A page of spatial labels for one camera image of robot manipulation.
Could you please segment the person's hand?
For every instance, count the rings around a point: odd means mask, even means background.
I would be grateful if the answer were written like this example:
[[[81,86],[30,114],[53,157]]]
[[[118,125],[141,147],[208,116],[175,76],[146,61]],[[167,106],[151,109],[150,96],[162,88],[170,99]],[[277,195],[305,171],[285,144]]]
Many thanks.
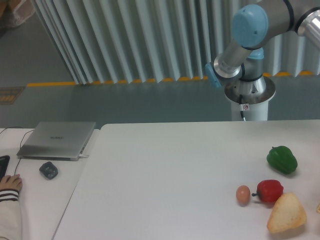
[[[0,181],[0,190],[14,190],[20,192],[23,181],[20,174],[5,175]]]

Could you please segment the white striped sleeve forearm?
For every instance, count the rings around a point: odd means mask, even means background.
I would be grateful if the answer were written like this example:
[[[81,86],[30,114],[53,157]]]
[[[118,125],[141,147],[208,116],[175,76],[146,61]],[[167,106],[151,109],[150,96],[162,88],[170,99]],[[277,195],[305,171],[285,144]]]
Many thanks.
[[[0,191],[0,239],[22,239],[22,214],[19,192],[15,189]]]

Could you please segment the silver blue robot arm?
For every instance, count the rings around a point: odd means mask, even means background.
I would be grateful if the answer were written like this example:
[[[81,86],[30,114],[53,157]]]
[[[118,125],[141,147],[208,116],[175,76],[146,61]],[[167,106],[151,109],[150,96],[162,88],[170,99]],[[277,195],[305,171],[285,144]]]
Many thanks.
[[[212,86],[219,88],[242,77],[249,55],[270,39],[295,32],[320,47],[320,2],[318,0],[262,0],[238,10],[231,22],[232,41],[215,60],[205,65]]]

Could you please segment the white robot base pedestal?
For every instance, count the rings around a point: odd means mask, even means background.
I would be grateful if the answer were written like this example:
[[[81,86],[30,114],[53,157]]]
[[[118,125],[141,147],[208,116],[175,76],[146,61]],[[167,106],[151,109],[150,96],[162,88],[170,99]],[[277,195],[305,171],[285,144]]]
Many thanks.
[[[261,76],[255,81],[236,80],[224,87],[230,102],[232,121],[266,121],[269,101],[275,96],[275,83]]]

